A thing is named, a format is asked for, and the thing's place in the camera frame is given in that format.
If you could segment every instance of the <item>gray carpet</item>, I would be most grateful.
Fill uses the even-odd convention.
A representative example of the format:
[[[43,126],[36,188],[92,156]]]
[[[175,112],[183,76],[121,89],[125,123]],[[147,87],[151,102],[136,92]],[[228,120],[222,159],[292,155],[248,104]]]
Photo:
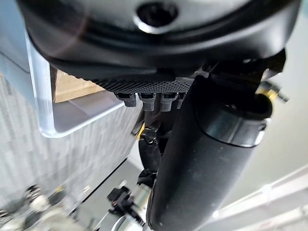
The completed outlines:
[[[17,209],[32,184],[45,193],[65,184],[83,199],[127,157],[135,141],[130,131],[141,104],[122,107],[67,137],[47,139],[34,109],[1,76],[0,98],[0,208]]]

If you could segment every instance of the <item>cardboard box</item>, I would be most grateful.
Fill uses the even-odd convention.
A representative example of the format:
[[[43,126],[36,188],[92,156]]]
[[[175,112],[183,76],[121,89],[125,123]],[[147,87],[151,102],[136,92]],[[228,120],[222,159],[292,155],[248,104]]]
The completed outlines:
[[[85,81],[51,68],[51,90],[52,101],[59,103],[103,91],[104,89],[91,81]]]

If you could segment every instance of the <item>black cylindrical housing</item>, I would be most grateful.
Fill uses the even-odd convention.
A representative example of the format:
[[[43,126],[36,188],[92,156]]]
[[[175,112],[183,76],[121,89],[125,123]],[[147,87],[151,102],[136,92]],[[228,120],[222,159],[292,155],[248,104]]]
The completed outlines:
[[[227,90],[229,95],[219,95],[221,90],[199,78],[183,103],[148,204],[147,222],[155,231],[193,231],[204,225],[263,135],[270,100],[241,98]]]

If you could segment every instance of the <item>white wall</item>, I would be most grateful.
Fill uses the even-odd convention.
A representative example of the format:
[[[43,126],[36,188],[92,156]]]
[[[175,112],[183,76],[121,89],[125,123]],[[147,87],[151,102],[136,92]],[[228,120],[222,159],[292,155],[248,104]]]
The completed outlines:
[[[226,205],[308,163],[308,15],[301,13],[287,44],[282,74],[273,77],[291,99],[276,100],[271,125]]]

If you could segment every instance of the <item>circular hole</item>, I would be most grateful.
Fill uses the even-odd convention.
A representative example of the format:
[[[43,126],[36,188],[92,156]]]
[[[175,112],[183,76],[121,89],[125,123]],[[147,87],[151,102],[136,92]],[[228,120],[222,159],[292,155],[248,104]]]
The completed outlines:
[[[165,2],[152,2],[140,6],[137,15],[141,21],[149,26],[167,26],[178,16],[175,5]]]

